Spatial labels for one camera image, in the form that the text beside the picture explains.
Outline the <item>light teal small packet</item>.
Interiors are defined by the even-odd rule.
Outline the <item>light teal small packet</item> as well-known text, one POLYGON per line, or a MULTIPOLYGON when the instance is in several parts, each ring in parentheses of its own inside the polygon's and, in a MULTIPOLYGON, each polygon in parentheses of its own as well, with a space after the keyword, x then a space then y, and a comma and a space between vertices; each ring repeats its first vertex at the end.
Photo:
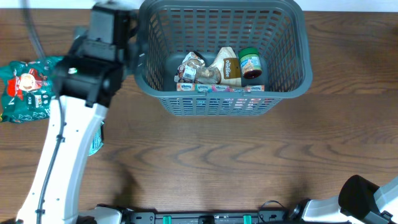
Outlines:
POLYGON ((103 143, 103 125, 104 125, 104 121, 101 122, 99 129, 95 132, 95 135, 93 137, 93 141, 91 143, 90 150, 88 153, 89 156, 96 154, 104 145, 104 143, 103 143))

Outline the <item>green Nescafe coffee bag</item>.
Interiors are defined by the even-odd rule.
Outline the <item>green Nescafe coffee bag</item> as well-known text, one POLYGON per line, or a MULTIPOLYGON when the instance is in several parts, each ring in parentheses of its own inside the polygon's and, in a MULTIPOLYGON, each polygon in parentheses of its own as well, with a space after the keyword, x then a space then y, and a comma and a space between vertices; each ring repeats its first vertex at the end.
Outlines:
POLYGON ((61 56, 31 62, 12 61, 1 68, 2 122, 25 123, 47 119, 54 96, 51 73, 61 56))

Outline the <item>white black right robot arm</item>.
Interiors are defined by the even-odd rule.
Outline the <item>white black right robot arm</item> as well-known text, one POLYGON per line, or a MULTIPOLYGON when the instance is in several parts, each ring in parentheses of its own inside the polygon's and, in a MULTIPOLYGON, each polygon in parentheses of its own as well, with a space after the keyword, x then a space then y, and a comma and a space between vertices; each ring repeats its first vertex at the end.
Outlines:
POLYGON ((354 175, 339 195, 304 200, 289 219, 301 223, 397 224, 397 178, 380 187, 354 175))

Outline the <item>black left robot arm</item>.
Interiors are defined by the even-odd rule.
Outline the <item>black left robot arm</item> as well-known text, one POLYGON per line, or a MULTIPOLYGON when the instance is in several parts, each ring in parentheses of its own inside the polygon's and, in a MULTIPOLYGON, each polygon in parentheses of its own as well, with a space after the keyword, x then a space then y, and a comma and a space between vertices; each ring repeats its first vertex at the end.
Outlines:
POLYGON ((98 205, 81 212, 80 187, 94 136, 111 99, 136 66, 130 38, 133 8, 119 1, 97 2, 90 25, 55 66, 44 147, 17 223, 128 223, 131 211, 98 205))

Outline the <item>green lid jar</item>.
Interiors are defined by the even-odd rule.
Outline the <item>green lid jar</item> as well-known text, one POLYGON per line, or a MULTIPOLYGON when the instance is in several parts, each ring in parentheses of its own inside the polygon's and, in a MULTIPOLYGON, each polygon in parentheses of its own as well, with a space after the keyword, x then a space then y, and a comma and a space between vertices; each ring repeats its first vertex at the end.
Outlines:
POLYGON ((262 65, 259 52, 256 48, 249 47, 238 53, 241 73, 245 79, 254 79, 262 75, 262 65))

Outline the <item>beige snack pouch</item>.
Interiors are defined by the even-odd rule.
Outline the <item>beige snack pouch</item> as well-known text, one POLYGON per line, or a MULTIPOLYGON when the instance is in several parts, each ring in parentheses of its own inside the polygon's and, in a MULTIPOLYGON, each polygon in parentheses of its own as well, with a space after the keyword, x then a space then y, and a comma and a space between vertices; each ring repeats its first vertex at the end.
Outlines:
POLYGON ((174 82, 242 87, 239 60, 231 47, 222 47, 207 67, 197 53, 189 52, 178 66, 174 82))

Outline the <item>blue Kleenex tissue multipack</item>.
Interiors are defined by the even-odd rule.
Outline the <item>blue Kleenex tissue multipack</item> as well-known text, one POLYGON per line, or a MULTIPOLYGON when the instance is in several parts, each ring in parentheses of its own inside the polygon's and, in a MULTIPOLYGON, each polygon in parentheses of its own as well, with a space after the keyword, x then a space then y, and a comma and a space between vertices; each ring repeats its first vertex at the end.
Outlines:
POLYGON ((197 84, 197 83, 177 83, 177 91, 196 91, 204 92, 253 92, 265 91, 264 85, 248 85, 244 87, 217 85, 217 84, 197 84))

